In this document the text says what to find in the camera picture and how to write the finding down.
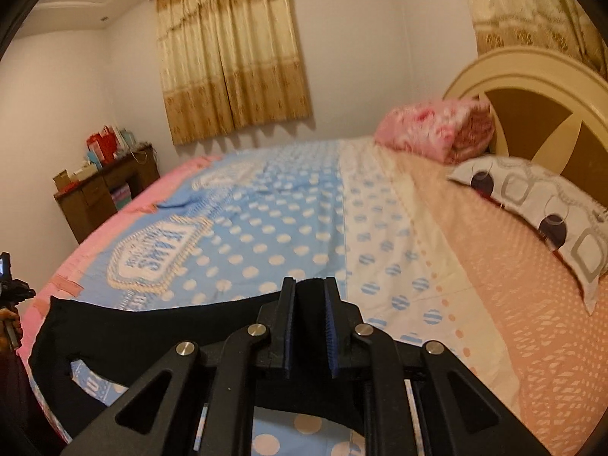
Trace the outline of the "person left hand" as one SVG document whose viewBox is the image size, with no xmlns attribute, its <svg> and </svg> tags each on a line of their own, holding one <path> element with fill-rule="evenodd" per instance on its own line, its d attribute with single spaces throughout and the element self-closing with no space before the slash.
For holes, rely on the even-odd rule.
<svg viewBox="0 0 608 456">
<path fill-rule="evenodd" d="M 2 308 L 0 310 L 0 320 L 0 352 L 4 355 L 13 352 L 7 330 L 10 328 L 14 332 L 16 341 L 20 342 L 23 338 L 23 328 L 17 309 Z"/>
</svg>

